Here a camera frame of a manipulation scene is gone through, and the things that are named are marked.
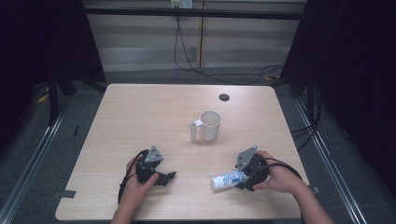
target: hand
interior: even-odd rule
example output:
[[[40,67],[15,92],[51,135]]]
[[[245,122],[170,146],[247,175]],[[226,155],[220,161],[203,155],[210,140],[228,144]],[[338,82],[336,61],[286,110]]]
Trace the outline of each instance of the hand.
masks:
[[[256,154],[262,156],[263,158],[274,158],[266,151],[256,151]],[[273,160],[265,160],[268,164],[277,163]],[[272,166],[270,169],[270,180],[262,181],[253,186],[253,189],[274,189],[279,192],[287,192],[293,194],[298,187],[304,186],[306,184],[298,176],[292,173],[285,167],[282,166]]]
[[[128,168],[131,166],[132,161],[133,160],[130,160],[126,165],[126,172],[128,172]],[[119,208],[114,214],[111,223],[130,223],[134,216],[134,211],[145,200],[149,190],[159,177],[158,174],[154,174],[146,183],[142,184],[137,179],[135,165],[132,167],[131,172],[128,175],[132,176],[126,183],[121,196]]]

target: white bottle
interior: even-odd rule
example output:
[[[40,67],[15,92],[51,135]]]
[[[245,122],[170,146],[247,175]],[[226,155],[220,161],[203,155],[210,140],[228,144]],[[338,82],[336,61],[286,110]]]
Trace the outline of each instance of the white bottle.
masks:
[[[242,171],[231,171],[224,175],[218,175],[212,178],[212,189],[225,189],[237,185],[238,183],[245,182],[248,178]]]

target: table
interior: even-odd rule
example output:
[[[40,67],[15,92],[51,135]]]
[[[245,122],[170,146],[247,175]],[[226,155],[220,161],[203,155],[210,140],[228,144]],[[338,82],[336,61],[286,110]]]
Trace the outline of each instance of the table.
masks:
[[[226,93],[229,101],[219,96]],[[218,138],[191,141],[190,123],[206,110],[221,114]],[[252,146],[295,168],[308,183],[275,91],[260,86],[111,84],[99,106],[56,211],[60,220],[109,220],[117,209],[126,163],[155,145],[161,173],[136,220],[277,219],[300,217],[293,197],[273,190],[214,191],[210,180],[231,171],[236,155]]]

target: white mug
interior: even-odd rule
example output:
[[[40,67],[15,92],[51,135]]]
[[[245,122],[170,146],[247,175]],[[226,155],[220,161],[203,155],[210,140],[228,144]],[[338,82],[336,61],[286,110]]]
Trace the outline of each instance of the white mug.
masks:
[[[221,116],[215,111],[206,111],[201,118],[191,123],[191,141],[196,140],[196,129],[199,127],[201,138],[213,141],[218,137]]]

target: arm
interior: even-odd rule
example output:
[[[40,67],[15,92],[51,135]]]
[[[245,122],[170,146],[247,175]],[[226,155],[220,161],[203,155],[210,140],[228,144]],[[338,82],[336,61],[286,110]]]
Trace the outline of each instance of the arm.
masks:
[[[127,171],[131,163],[132,161],[128,162],[126,168]],[[135,172],[136,169],[135,166],[133,166],[129,175],[133,175]],[[158,174],[152,175],[145,184],[141,184],[137,180],[136,175],[133,175],[129,178],[122,193],[119,207],[117,208],[113,220],[111,221],[112,224],[131,223],[132,217],[134,216],[134,211],[145,200],[146,195],[157,181],[158,176]]]
[[[264,158],[273,158],[265,151],[257,151]],[[268,164],[276,161],[265,160]],[[333,223],[332,219],[318,202],[311,189],[288,169],[281,166],[270,167],[270,180],[263,181],[253,186],[254,189],[274,189],[279,192],[287,192],[293,195],[300,207],[306,224],[310,223]]]

